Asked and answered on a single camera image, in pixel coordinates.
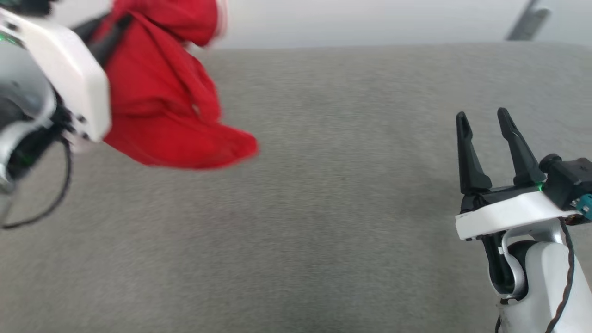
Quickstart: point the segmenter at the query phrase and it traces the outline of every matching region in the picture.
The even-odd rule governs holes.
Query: crumpled red shirt
[[[216,0],[115,0],[95,38],[126,13],[131,22],[105,71],[112,128],[105,142],[153,166],[219,168],[257,152],[256,139],[220,123],[215,85],[185,48],[217,33]]]

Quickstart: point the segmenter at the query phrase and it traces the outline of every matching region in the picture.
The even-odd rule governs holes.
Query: white background
[[[55,19],[74,24],[110,0],[62,0]],[[277,48],[501,41],[527,0],[229,0],[216,47]],[[592,0],[542,0],[552,10],[537,40],[592,45]]]

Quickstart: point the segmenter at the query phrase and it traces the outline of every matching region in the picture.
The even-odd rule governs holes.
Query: red garment
[[[105,142],[146,165],[203,169],[257,152],[256,139],[222,125],[214,83],[183,47],[217,33],[216,0],[115,0],[95,38],[124,14],[134,20],[105,71],[112,128]]]

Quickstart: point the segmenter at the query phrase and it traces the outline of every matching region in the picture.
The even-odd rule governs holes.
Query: teal connector
[[[588,220],[592,220],[592,194],[583,195],[575,207]]]

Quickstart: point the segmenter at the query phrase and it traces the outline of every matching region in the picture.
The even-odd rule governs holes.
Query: gray surface
[[[478,243],[456,238],[454,116],[513,177],[496,109],[541,158],[592,156],[591,53],[475,44],[202,57],[261,154],[215,172],[76,157],[65,204],[0,234],[0,332],[492,332]],[[48,154],[13,219],[61,181]],[[592,274],[592,228],[574,232]]]

